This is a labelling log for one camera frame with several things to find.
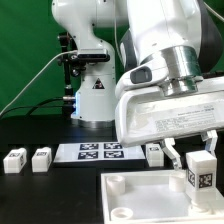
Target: white container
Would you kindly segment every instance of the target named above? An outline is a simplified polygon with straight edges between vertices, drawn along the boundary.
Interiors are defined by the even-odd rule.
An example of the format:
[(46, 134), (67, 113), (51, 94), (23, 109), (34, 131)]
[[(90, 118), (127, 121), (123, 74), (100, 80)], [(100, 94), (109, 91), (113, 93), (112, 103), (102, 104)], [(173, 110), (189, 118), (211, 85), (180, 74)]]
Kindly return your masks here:
[[(192, 212), (189, 214), (189, 208), (192, 206), (191, 199), (185, 191), (174, 191), (169, 187), (170, 176), (175, 177), (176, 172), (174, 170), (163, 170), (102, 174), (104, 223), (165, 224), (175, 222), (175, 224), (186, 224), (189, 222), (190, 224), (223, 224), (224, 198), (219, 191), (216, 189), (216, 197), (208, 202), (208, 206), (213, 211), (212, 215), (205, 213), (195, 216), (192, 215)], [(125, 178), (125, 192), (123, 194), (111, 195), (108, 192), (107, 180), (111, 176)], [(130, 209), (133, 216), (130, 219), (122, 219), (122, 216), (128, 216), (128, 213), (121, 212), (123, 214), (121, 218), (115, 220), (113, 213), (114, 209), (117, 208)]]

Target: black table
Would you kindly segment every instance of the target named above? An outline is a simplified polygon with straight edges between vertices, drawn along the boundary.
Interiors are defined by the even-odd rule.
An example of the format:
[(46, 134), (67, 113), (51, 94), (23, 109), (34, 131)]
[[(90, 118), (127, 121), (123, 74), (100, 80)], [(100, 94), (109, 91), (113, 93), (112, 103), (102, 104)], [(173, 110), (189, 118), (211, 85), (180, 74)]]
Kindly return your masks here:
[[(25, 147), (28, 162), (19, 175), (5, 175), (0, 166), (0, 223), (70, 224), (103, 223), (100, 174), (103, 172), (153, 170), (145, 160), (52, 164), (46, 174), (33, 174), (31, 158), (39, 147), (52, 149), (58, 144), (116, 141), (114, 128), (88, 129), (74, 126), (60, 115), (16, 116), (0, 121), (0, 160), (11, 149)], [(199, 136), (176, 140), (183, 156), (202, 150)], [(219, 133), (217, 188), (224, 193), (224, 138)], [(166, 158), (166, 167), (171, 168)]]

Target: white plastic casing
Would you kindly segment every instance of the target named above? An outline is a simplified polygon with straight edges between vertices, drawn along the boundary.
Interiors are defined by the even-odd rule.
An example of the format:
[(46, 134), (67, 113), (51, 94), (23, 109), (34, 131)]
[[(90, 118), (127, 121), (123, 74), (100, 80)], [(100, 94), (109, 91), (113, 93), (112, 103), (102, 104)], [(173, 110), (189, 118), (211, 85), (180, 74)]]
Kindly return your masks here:
[(197, 0), (127, 0), (127, 7), (139, 64), (155, 52), (179, 45), (191, 46), (199, 54), (201, 22)]
[(24, 148), (11, 150), (3, 160), (5, 173), (20, 173), (27, 162), (26, 155)]
[[(117, 25), (128, 23), (126, 0), (116, 1)], [(106, 49), (110, 61), (86, 65), (82, 73), (81, 87), (76, 95), (75, 120), (83, 122), (111, 122), (115, 107), (115, 58), (113, 47), (96, 37), (94, 27), (114, 25), (113, 1), (103, 0), (53, 0), (52, 13), (55, 20), (65, 28), (76, 42), (78, 50)], [(94, 88), (97, 82), (102, 88)]]
[(52, 155), (49, 147), (37, 149), (32, 157), (32, 170), (33, 172), (47, 172), (51, 162)]
[[(131, 73), (141, 68), (148, 68), (151, 71), (152, 80), (150, 82), (143, 82), (134, 84), (131, 81)], [(162, 82), (169, 74), (166, 61), (163, 57), (157, 56), (155, 59), (135, 68), (131, 71), (126, 72), (117, 83), (115, 89), (115, 95), (117, 99), (120, 99), (122, 95), (129, 90), (144, 88), (152, 85), (156, 85)]]

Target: white box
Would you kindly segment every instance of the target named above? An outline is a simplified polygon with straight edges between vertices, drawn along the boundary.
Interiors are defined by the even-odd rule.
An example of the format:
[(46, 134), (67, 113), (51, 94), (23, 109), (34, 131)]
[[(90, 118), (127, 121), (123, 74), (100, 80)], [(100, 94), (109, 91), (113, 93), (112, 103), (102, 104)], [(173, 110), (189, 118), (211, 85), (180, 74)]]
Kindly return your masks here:
[(52, 155), (49, 147), (37, 149), (32, 157), (32, 170), (33, 172), (47, 172), (51, 162)]
[(20, 173), (27, 162), (26, 155), (24, 148), (11, 150), (3, 160), (5, 173)]
[(186, 158), (187, 195), (197, 203), (216, 198), (217, 159), (205, 150), (187, 153)]
[(150, 167), (164, 166), (164, 153), (159, 144), (146, 145), (146, 159)]

